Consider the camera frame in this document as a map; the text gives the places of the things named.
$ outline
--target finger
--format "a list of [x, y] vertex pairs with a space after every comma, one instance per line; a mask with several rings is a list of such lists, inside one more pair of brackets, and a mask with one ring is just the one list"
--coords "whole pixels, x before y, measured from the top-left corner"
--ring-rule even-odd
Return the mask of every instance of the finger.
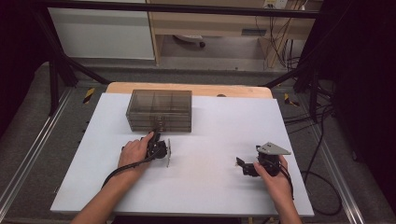
[[139, 150], [146, 150], [148, 148], [148, 142], [154, 135], [154, 132], [149, 133], [146, 135], [142, 140], [140, 140]]
[[149, 142], [149, 140], [152, 138], [152, 136], [154, 135], [154, 132], [151, 132], [151, 133], [149, 133], [148, 135], [146, 135], [144, 138], [142, 138], [141, 140], [140, 140], [140, 142], [141, 143], [148, 143]]
[[283, 167], [288, 169], [288, 162], [286, 161], [285, 157], [283, 157], [283, 155], [279, 155], [279, 161], [280, 161], [280, 164], [282, 164]]
[[253, 162], [254, 169], [256, 170], [257, 174], [259, 174], [264, 181], [267, 181], [270, 178], [270, 175], [267, 171], [262, 167], [258, 162]]
[[139, 143], [139, 141], [137, 140], [137, 139], [135, 139], [134, 141], [129, 141], [126, 145], [125, 145], [125, 147], [133, 147], [133, 146], [135, 146], [136, 144], [138, 144]]

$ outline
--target cabinet door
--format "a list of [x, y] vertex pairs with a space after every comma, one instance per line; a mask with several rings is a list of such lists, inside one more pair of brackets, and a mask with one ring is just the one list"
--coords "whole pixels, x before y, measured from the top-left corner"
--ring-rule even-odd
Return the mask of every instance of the cabinet door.
[[147, 12], [49, 8], [49, 13], [70, 57], [154, 59]]

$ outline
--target table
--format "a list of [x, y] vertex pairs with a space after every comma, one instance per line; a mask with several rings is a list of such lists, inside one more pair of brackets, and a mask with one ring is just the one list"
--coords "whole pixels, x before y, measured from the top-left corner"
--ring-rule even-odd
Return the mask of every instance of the table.
[[[260, 178], [242, 175], [235, 157], [254, 161], [255, 146], [271, 140], [292, 151], [279, 108], [265, 88], [184, 84], [112, 83], [92, 116], [75, 158], [51, 207], [76, 213], [117, 167], [120, 149], [145, 133], [132, 133], [125, 117], [133, 89], [192, 90], [192, 132], [163, 133], [172, 158], [153, 161], [114, 212], [144, 216], [263, 217], [276, 215]], [[236, 97], [237, 91], [242, 96]], [[211, 97], [224, 94], [228, 97]], [[295, 204], [313, 216], [293, 155], [286, 156]]]

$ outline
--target wire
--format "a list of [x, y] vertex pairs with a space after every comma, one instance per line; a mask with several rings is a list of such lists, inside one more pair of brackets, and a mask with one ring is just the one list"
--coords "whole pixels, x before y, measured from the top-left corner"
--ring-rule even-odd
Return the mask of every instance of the wire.
[[[319, 109], [321, 109], [321, 108], [323, 108], [323, 107], [326, 107], [326, 106], [327, 106], [327, 105], [319, 106], [319, 107], [317, 107], [317, 110], [319, 110]], [[296, 119], [296, 118], [299, 118], [299, 117], [302, 117], [302, 116], [306, 116], [306, 115], [309, 115], [309, 112], [303, 113], [303, 114], [301, 114], [301, 115], [296, 115], [296, 116], [293, 116], [293, 117], [285, 117], [285, 118], [283, 118], [283, 119]]]
[[[324, 114], [328, 115], [328, 114], [330, 114], [332, 112], [333, 112], [333, 109], [331, 109], [329, 111], [323, 111], [321, 114], [316, 114], [316, 115], [317, 116], [323, 116]], [[309, 121], [311, 119], [312, 119], [312, 117], [305, 117], [305, 118], [301, 118], [301, 119], [284, 120], [284, 123], [285, 123], [285, 126], [290, 126], [290, 125], [298, 124], [298, 123], [301, 123], [301, 122], [304, 122], [304, 121]]]
[[314, 173], [314, 172], [312, 172], [312, 171], [301, 171], [301, 174], [305, 174], [305, 175], [314, 175], [314, 176], [316, 176], [317, 178], [323, 180], [323, 181], [326, 182], [328, 185], [330, 185], [330, 187], [331, 187], [332, 190], [335, 192], [335, 195], [336, 195], [336, 197], [337, 197], [338, 207], [337, 207], [337, 209], [336, 209], [334, 212], [323, 212], [323, 211], [321, 211], [321, 210], [318, 210], [315, 206], [312, 206], [312, 209], [314, 209], [314, 211], [316, 211], [316, 212], [318, 212], [318, 213], [320, 213], [320, 214], [322, 214], [322, 215], [324, 215], [324, 216], [335, 216], [335, 215], [337, 215], [338, 213], [341, 212], [341, 209], [343, 208], [341, 195], [340, 195], [340, 193], [338, 192], [338, 190], [335, 188], [335, 186], [334, 186], [329, 180], [327, 180], [327, 179], [324, 178], [323, 176], [318, 175], [318, 174], [316, 174], [316, 173]]
[[299, 10], [305, 10], [305, 5], [308, 3], [308, 0], [305, 0], [305, 2], [299, 6]]
[[121, 172], [121, 171], [124, 171], [124, 170], [127, 170], [127, 169], [130, 169], [130, 168], [135, 168], [136, 166], [138, 166], [138, 165], [140, 165], [140, 164], [142, 164], [142, 163], [155, 160], [155, 156], [157, 155], [157, 153], [158, 153], [159, 151], [160, 151], [160, 150], [155, 151], [151, 156], [145, 158], [145, 159], [142, 160], [142, 161], [133, 162], [133, 163], [131, 163], [131, 164], [124, 165], [124, 166], [121, 166], [121, 167], [117, 168], [116, 170], [114, 170], [113, 172], [111, 172], [110, 175], [107, 176], [105, 182], [104, 182], [103, 185], [102, 185], [102, 188], [105, 186], [105, 184], [107, 184], [108, 180], [109, 180], [111, 177], [113, 177], [114, 175], [116, 175], [117, 173], [119, 173], [119, 172]]
[[338, 19], [338, 21], [335, 23], [335, 25], [330, 29], [329, 32], [326, 33], [325, 36], [323, 36], [319, 42], [314, 46], [314, 48], [309, 51], [304, 58], [301, 59], [301, 63], [306, 62], [307, 58], [309, 58], [313, 52], [315, 52], [316, 50], [318, 50], [319, 47], [322, 47], [321, 45], [323, 45], [323, 43], [325, 42], [325, 40], [327, 40], [327, 38], [334, 32], [334, 30], [337, 28], [337, 26], [340, 24], [341, 20], [345, 17], [345, 15], [347, 14], [348, 10], [350, 9], [350, 7], [352, 6], [354, 0], [349, 0], [349, 4], [346, 7], [346, 10], [343, 12], [343, 14], [341, 15], [341, 17]]
[[[268, 7], [268, 8], [275, 8], [275, 7], [272, 6], [272, 5], [265, 6], [264, 8], [266, 8], [266, 7]], [[285, 36], [285, 33], [286, 33], [286, 31], [287, 31], [287, 27], [289, 26], [289, 23], [290, 23], [291, 18], [289, 18], [288, 21], [285, 22], [285, 24], [283, 24], [283, 25], [280, 27], [279, 31], [277, 32], [276, 37], [274, 37], [274, 35], [273, 35], [273, 33], [274, 33], [274, 25], [275, 25], [276, 19], [275, 19], [274, 17], [269, 17], [269, 20], [270, 20], [270, 38], [269, 38], [269, 39], [264, 38], [264, 39], [267, 40], [268, 42], [270, 42], [271, 46], [273, 47], [273, 49], [274, 49], [275, 52], [276, 52], [276, 57], [278, 58], [279, 62], [282, 64], [282, 66], [286, 67], [285, 61], [282, 60], [282, 57], [279, 55], [279, 52], [278, 52], [278, 50], [277, 50], [276, 41], [277, 41], [279, 38], [283, 38], [283, 37]], [[255, 22], [256, 22], [256, 27], [257, 27], [257, 30], [259, 31], [260, 37], [264, 37], [264, 36], [262, 35], [262, 33], [261, 33], [261, 29], [260, 29], [259, 24], [258, 24], [258, 21], [257, 21], [257, 16], [255, 17]]]
[[306, 129], [306, 128], [312, 127], [312, 126], [314, 126], [314, 125], [316, 125], [316, 123], [315, 123], [315, 124], [309, 124], [309, 125], [307, 125], [307, 126], [305, 126], [305, 127], [303, 127], [303, 128], [297, 129], [297, 130], [292, 131], [291, 133], [288, 133], [288, 134], [297, 133], [297, 132], [299, 132], [299, 131], [301, 131], [301, 130], [304, 130], [304, 129]]
[[294, 40], [292, 39], [292, 40], [290, 41], [289, 58], [287, 59], [287, 61], [288, 61], [288, 63], [289, 63], [289, 65], [288, 65], [288, 71], [294, 69], [294, 68], [293, 68], [293, 64], [294, 64], [294, 63], [292, 62], [293, 43], [294, 43]]
[[321, 121], [320, 121], [320, 130], [321, 130], [321, 134], [320, 134], [320, 138], [319, 138], [317, 147], [315, 148], [314, 154], [313, 154], [313, 156], [312, 156], [312, 158], [311, 158], [311, 161], [309, 162], [308, 168], [307, 168], [306, 171], [301, 171], [302, 174], [305, 174], [305, 176], [304, 176], [304, 184], [305, 184], [305, 185], [306, 185], [306, 182], [307, 182], [307, 180], [308, 180], [308, 175], [314, 175], [314, 176], [320, 178], [321, 180], [325, 181], [325, 182], [326, 182], [327, 184], [329, 184], [329, 185], [332, 187], [332, 189], [334, 190], [334, 192], [335, 192], [335, 194], [336, 194], [336, 197], [337, 197], [337, 200], [338, 200], [338, 208], [337, 208], [336, 211], [331, 212], [331, 213], [329, 213], [329, 212], [323, 212], [323, 211], [318, 210], [318, 209], [315, 208], [314, 206], [312, 206], [313, 209], [314, 209], [314, 211], [316, 211], [316, 212], [318, 212], [318, 213], [320, 213], [320, 214], [322, 214], [322, 215], [325, 215], [325, 216], [335, 216], [335, 215], [337, 215], [337, 214], [341, 211], [341, 209], [342, 209], [342, 200], [341, 200], [341, 196], [340, 196], [338, 190], [335, 188], [335, 186], [334, 186], [330, 181], [328, 181], [327, 179], [325, 179], [324, 177], [322, 177], [321, 175], [318, 175], [318, 174], [316, 174], [316, 173], [311, 172], [312, 164], [314, 163], [314, 160], [315, 160], [315, 157], [316, 157], [317, 154], [318, 154], [318, 150], [319, 150], [319, 148], [320, 148], [321, 142], [323, 141], [323, 136], [324, 136], [324, 120], [325, 120], [324, 116], [326, 115], [326, 110], [327, 110], [330, 106], [331, 106], [331, 105], [326, 105], [325, 108], [323, 109], [322, 114], [321, 114]]
[[280, 164], [279, 171], [280, 171], [280, 173], [282, 173], [288, 179], [288, 182], [289, 182], [289, 185], [290, 185], [290, 191], [291, 191], [291, 198], [294, 200], [294, 188], [293, 188], [293, 183], [291, 182], [291, 175], [289, 174], [288, 169], [286, 169], [285, 166]]

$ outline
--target cable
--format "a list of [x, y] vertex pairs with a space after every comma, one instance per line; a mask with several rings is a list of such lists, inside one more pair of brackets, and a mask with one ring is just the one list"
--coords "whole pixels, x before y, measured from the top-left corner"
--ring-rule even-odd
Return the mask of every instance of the cable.
[[297, 129], [297, 130], [295, 130], [295, 131], [293, 131], [293, 132], [291, 132], [291, 133], [288, 133], [288, 134], [297, 133], [297, 132], [299, 132], [299, 131], [301, 131], [301, 130], [304, 130], [304, 129], [306, 129], [306, 128], [312, 127], [312, 126], [314, 126], [314, 125], [316, 125], [316, 124], [309, 124], [309, 125], [307, 125], [307, 126], [305, 126], [305, 127], [303, 127], [303, 128]]
[[338, 21], [335, 23], [335, 25], [330, 29], [329, 32], [326, 33], [325, 36], [323, 36], [319, 42], [315, 45], [315, 47], [309, 51], [305, 57], [303, 59], [301, 59], [301, 63], [304, 63], [306, 61], [307, 58], [309, 58], [309, 56], [312, 55], [313, 52], [315, 52], [316, 50], [318, 50], [319, 47], [321, 47], [321, 45], [323, 45], [323, 43], [325, 42], [325, 40], [329, 37], [329, 35], [331, 35], [333, 33], [333, 31], [335, 30], [335, 28], [337, 28], [338, 24], [340, 24], [341, 20], [345, 17], [345, 15], [347, 14], [348, 10], [350, 9], [350, 7], [352, 6], [354, 0], [349, 0], [349, 5], [346, 7], [346, 10], [343, 12], [343, 14], [341, 15], [341, 17], [338, 19]]
[[155, 156], [158, 154], [159, 151], [160, 151], [160, 150], [155, 151], [151, 156], [145, 158], [145, 159], [142, 160], [142, 161], [133, 162], [133, 163], [131, 163], [131, 164], [124, 165], [124, 166], [121, 166], [121, 167], [117, 168], [116, 170], [114, 170], [113, 172], [111, 172], [110, 175], [107, 176], [105, 182], [104, 182], [103, 185], [102, 185], [102, 188], [105, 186], [105, 184], [107, 184], [108, 180], [109, 180], [111, 177], [113, 177], [114, 175], [116, 175], [117, 173], [119, 173], [119, 172], [121, 172], [121, 171], [124, 171], [124, 170], [127, 170], [127, 169], [130, 169], [130, 168], [135, 168], [136, 166], [138, 166], [138, 165], [140, 165], [140, 164], [142, 164], [142, 163], [155, 160]]
[[336, 197], [337, 197], [337, 200], [338, 200], [338, 207], [337, 207], [337, 209], [336, 209], [334, 212], [323, 212], [323, 211], [318, 210], [316, 207], [312, 206], [312, 209], [314, 209], [314, 211], [316, 211], [316, 212], [318, 212], [318, 213], [320, 213], [320, 214], [322, 214], [322, 215], [324, 215], [324, 216], [335, 216], [335, 215], [337, 215], [339, 212], [341, 212], [341, 209], [343, 208], [341, 195], [340, 195], [340, 193], [338, 192], [338, 190], [335, 188], [335, 186], [334, 186], [329, 180], [327, 180], [327, 179], [324, 178], [323, 176], [318, 175], [318, 174], [316, 174], [316, 173], [314, 173], [314, 172], [312, 172], [312, 171], [309, 171], [309, 172], [307, 172], [307, 171], [301, 171], [301, 174], [307, 174], [307, 175], [310, 174], [310, 175], [314, 175], [314, 176], [316, 176], [317, 178], [323, 180], [323, 181], [326, 182], [328, 185], [330, 185], [330, 187], [331, 187], [332, 190], [335, 192], [335, 195], [336, 195]]
[[[264, 8], [266, 8], [266, 7], [275, 8], [272, 5], [265, 6]], [[276, 19], [274, 19], [273, 17], [269, 17], [269, 20], [270, 20], [270, 39], [267, 39], [267, 38], [264, 38], [264, 39], [267, 40], [268, 42], [270, 42], [271, 46], [273, 47], [273, 49], [276, 52], [276, 57], [278, 58], [279, 62], [282, 64], [282, 66], [286, 67], [285, 62], [282, 60], [282, 57], [279, 55], [279, 52], [278, 52], [278, 50], [276, 48], [276, 41], [278, 40], [278, 36], [282, 32], [282, 30], [284, 30], [284, 31], [283, 31], [283, 34], [282, 34], [282, 36], [280, 38], [283, 38], [283, 36], [285, 35], [287, 27], [288, 27], [288, 25], [290, 23], [291, 18], [289, 18], [288, 21], [285, 22], [285, 24], [282, 25], [282, 27], [279, 29], [278, 34], [277, 34], [276, 37], [274, 37], [274, 35], [273, 35], [274, 24], [275, 24], [275, 20]], [[259, 27], [259, 24], [258, 24], [258, 21], [257, 21], [257, 16], [255, 17], [255, 22], [256, 22], [256, 27], [257, 27], [257, 30], [259, 31], [260, 37], [264, 37], [261, 34], [261, 30], [260, 30], [260, 27]]]
[[332, 189], [334, 190], [334, 192], [335, 192], [335, 194], [336, 194], [336, 196], [337, 196], [338, 202], [339, 202], [338, 208], [337, 208], [336, 211], [331, 212], [331, 213], [323, 212], [323, 211], [318, 210], [318, 209], [315, 208], [314, 206], [312, 206], [313, 209], [314, 209], [314, 211], [316, 211], [316, 212], [318, 212], [318, 213], [320, 213], [320, 214], [322, 214], [322, 215], [325, 215], [325, 216], [335, 216], [335, 215], [337, 215], [337, 214], [341, 211], [341, 209], [342, 209], [342, 200], [341, 200], [341, 196], [340, 196], [338, 190], [335, 188], [335, 186], [334, 186], [330, 181], [328, 181], [327, 179], [325, 179], [324, 177], [322, 177], [321, 175], [318, 175], [318, 174], [316, 174], [316, 173], [311, 172], [312, 164], [314, 163], [315, 157], [316, 157], [317, 154], [318, 154], [318, 150], [319, 150], [319, 148], [320, 148], [320, 145], [321, 145], [321, 142], [322, 142], [323, 136], [324, 136], [324, 125], [323, 125], [323, 124], [324, 124], [324, 120], [325, 120], [324, 116], [326, 115], [326, 110], [327, 110], [330, 106], [331, 106], [331, 105], [327, 105], [327, 106], [323, 109], [323, 112], [322, 112], [322, 114], [321, 114], [321, 121], [320, 121], [320, 130], [321, 130], [321, 134], [320, 134], [320, 138], [319, 138], [319, 141], [318, 141], [318, 145], [317, 145], [317, 147], [315, 148], [315, 151], [314, 151], [314, 154], [313, 154], [313, 156], [312, 156], [312, 158], [311, 158], [311, 161], [309, 162], [308, 168], [307, 168], [306, 171], [301, 171], [302, 174], [305, 174], [305, 176], [304, 176], [304, 184], [305, 184], [305, 185], [306, 185], [306, 182], [307, 182], [307, 179], [308, 179], [308, 175], [314, 175], [314, 176], [320, 178], [321, 180], [325, 181], [325, 182], [326, 182], [327, 184], [329, 184], [329, 185], [332, 187]]
[[291, 63], [291, 57], [292, 57], [292, 51], [293, 51], [293, 43], [294, 43], [294, 40], [292, 39], [292, 40], [290, 41], [289, 58], [287, 59], [287, 61], [288, 61], [288, 63], [289, 63], [289, 65], [288, 65], [288, 71], [289, 71], [289, 69], [290, 69], [290, 70], [294, 69], [293, 66], [292, 66], [292, 63]]
[[[317, 116], [323, 116], [324, 113], [326, 114], [330, 114], [333, 112], [333, 109], [327, 111], [327, 112], [323, 112], [321, 114], [317, 114]], [[301, 118], [301, 119], [291, 119], [291, 120], [284, 120], [285, 126], [290, 126], [290, 125], [294, 125], [294, 124], [298, 124], [304, 121], [309, 121], [311, 120], [312, 117], [305, 117], [305, 118]]]
[[[317, 107], [317, 110], [319, 110], [319, 109], [321, 109], [321, 108], [323, 108], [323, 107], [326, 107], [327, 105], [322, 105], [322, 106], [319, 106], [319, 107]], [[306, 115], [309, 115], [309, 113], [307, 112], [307, 113], [303, 113], [303, 114], [301, 114], [301, 115], [296, 115], [296, 116], [293, 116], [293, 117], [285, 117], [285, 118], [283, 118], [283, 119], [296, 119], [296, 118], [299, 118], [299, 117], [301, 117], [301, 116], [306, 116]]]
[[[280, 38], [283, 38], [283, 37], [285, 36], [286, 31], [287, 31], [287, 27], [289, 26], [290, 21], [291, 21], [291, 18], [289, 18], [288, 21], [285, 22], [285, 24], [279, 29], [276, 38], [274, 38], [274, 37], [273, 37], [273, 31], [274, 31], [274, 23], [275, 23], [275, 20], [274, 20], [274, 18], [270, 17], [270, 32], [271, 32], [271, 33], [270, 33], [270, 35], [271, 35], [271, 41], [270, 41], [270, 42], [271, 42], [271, 44], [272, 44], [272, 46], [273, 46], [273, 48], [274, 48], [274, 50], [275, 50], [275, 52], [276, 52], [276, 56], [277, 56], [279, 62], [282, 64], [282, 66], [286, 67], [286, 68], [288, 69], [288, 71], [289, 71], [289, 68], [290, 68], [290, 66], [288, 65], [288, 63], [290, 63], [290, 62], [289, 62], [289, 60], [287, 60], [287, 59], [285, 58], [285, 52], [286, 52], [286, 46], [287, 46], [287, 43], [288, 43], [288, 39], [286, 40], [286, 43], [285, 43], [285, 45], [283, 46], [283, 49], [282, 49], [282, 57], [279, 55], [279, 53], [278, 53], [278, 51], [277, 51], [277, 48], [276, 48], [276, 41], [278, 40], [278, 36], [279, 36], [279, 34], [281, 33], [281, 31], [282, 31], [283, 29], [284, 29], [284, 31], [283, 31], [283, 34], [282, 34], [282, 36], [281, 36]], [[293, 41], [293, 40], [291, 40], [290, 53], [289, 53], [290, 58], [291, 58], [292, 41]]]
[[305, 0], [305, 2], [299, 7], [300, 10], [305, 10], [305, 5], [308, 3], [308, 0]]
[[[320, 138], [319, 138], [319, 141], [318, 141], [318, 145], [317, 145], [317, 147], [315, 148], [314, 155], [312, 156], [311, 161], [309, 162], [308, 168], [306, 169], [306, 171], [307, 171], [308, 173], [310, 172], [310, 170], [311, 170], [311, 168], [312, 168], [312, 164], [314, 163], [315, 157], [316, 157], [317, 154], [318, 154], [318, 151], [319, 151], [321, 142], [322, 142], [322, 140], [323, 140], [323, 135], [324, 135], [324, 125], [323, 125], [323, 123], [324, 123], [324, 114], [325, 114], [327, 108], [329, 108], [329, 106], [330, 106], [330, 105], [326, 106], [326, 107], [323, 109], [322, 118], [321, 118], [321, 121], [320, 121], [320, 131], [321, 131], [321, 134], [320, 134]], [[306, 183], [307, 178], [308, 178], [308, 175], [306, 175], [306, 176], [304, 177], [304, 183]]]
[[293, 188], [293, 183], [291, 182], [291, 175], [289, 174], [288, 169], [286, 169], [286, 167], [280, 164], [279, 171], [288, 179], [290, 185], [290, 191], [291, 191], [291, 198], [294, 200], [294, 188]]

